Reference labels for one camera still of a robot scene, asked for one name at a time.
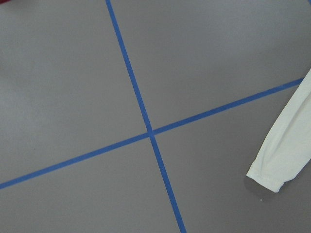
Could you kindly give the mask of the cream long-sleeve graphic shirt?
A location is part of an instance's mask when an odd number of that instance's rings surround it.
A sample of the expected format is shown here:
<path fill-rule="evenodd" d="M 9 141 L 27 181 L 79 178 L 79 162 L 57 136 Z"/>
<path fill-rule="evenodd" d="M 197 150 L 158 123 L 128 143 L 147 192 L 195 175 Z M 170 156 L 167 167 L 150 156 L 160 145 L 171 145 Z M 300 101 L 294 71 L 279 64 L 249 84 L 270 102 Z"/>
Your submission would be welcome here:
<path fill-rule="evenodd" d="M 311 75 L 308 73 L 268 132 L 247 177 L 277 193 L 311 159 Z"/>

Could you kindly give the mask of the red bottle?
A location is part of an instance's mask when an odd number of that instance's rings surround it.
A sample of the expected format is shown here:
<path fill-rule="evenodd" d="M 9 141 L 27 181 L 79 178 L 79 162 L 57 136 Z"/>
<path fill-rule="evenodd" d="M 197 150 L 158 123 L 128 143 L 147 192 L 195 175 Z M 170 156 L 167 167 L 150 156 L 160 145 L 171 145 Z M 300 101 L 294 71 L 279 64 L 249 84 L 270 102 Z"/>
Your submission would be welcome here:
<path fill-rule="evenodd" d="M 15 8 L 17 1 L 16 0 L 0 0 L 0 9 L 1 10 L 11 10 Z"/>

